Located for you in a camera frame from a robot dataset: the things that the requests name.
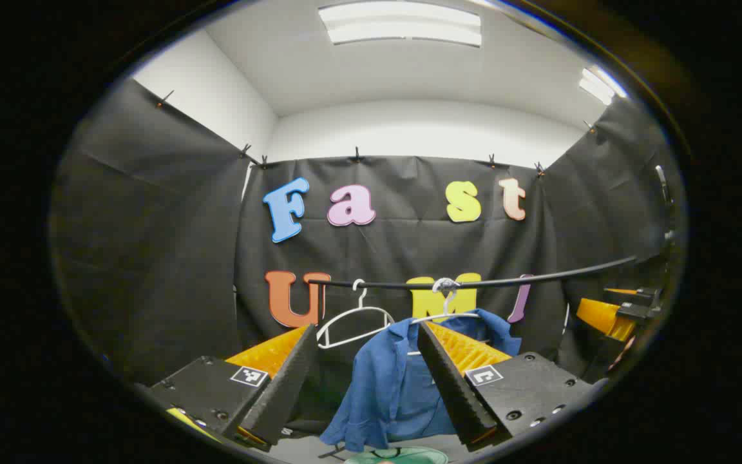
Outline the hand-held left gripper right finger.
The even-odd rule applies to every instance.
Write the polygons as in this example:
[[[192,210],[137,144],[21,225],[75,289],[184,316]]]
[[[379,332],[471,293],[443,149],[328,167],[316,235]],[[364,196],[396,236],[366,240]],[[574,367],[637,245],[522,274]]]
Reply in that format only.
[[[556,425],[589,405],[597,385],[534,352],[508,356],[439,324],[418,325],[418,348],[469,451]]]

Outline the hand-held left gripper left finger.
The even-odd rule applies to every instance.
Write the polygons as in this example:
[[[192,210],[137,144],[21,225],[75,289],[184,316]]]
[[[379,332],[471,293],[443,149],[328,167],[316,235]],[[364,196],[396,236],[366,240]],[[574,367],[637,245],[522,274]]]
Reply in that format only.
[[[277,445],[317,355],[309,324],[222,360],[201,356],[148,389],[166,411],[212,438]]]

